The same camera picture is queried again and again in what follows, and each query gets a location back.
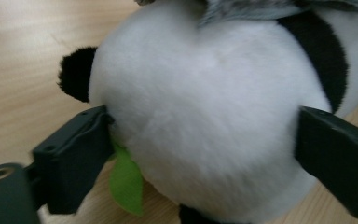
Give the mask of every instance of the gray fabric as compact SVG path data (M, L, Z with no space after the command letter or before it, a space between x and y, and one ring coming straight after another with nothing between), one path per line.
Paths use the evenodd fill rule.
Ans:
M155 0L135 0L140 6ZM236 19L277 20L306 11L312 7L330 7L358 12L358 0L187 0L200 1L206 12L200 26Z

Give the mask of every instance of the black fur patch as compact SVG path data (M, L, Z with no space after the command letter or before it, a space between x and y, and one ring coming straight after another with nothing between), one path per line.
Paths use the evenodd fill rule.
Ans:
M66 94L81 102L89 101L92 62L97 48L78 49L61 61L58 85Z
M184 205L180 205L179 218L181 220L181 224L234 224L211 221L203 217L197 210Z
M291 32L307 52L333 113L337 112L347 89L349 66L333 29L311 11L279 19L278 23Z

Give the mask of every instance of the green leaf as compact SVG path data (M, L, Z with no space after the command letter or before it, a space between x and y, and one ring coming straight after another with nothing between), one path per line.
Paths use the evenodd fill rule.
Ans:
M117 160L109 178L110 192L116 203L136 216L143 215L143 179L129 151L114 141Z

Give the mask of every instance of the wooden table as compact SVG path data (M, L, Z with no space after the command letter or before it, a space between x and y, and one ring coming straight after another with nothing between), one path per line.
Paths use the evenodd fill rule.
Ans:
M138 6L131 0L0 0L0 164L29 164L30 151L68 119L89 108L63 94L56 82L59 61L78 47L98 46ZM348 117L358 125L358 110ZM146 185L145 216L133 217L111 200L103 168L77 215L44 223L179 223L177 207ZM355 224L358 220L317 185L287 215L269 224Z

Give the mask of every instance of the black plush paw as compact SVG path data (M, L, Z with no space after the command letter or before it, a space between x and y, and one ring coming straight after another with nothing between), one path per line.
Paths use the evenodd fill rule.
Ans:
M81 102L89 101L92 62L97 48L78 49L61 61L58 85L66 94Z
M179 218L182 224L220 224L203 217L198 211L180 205Z

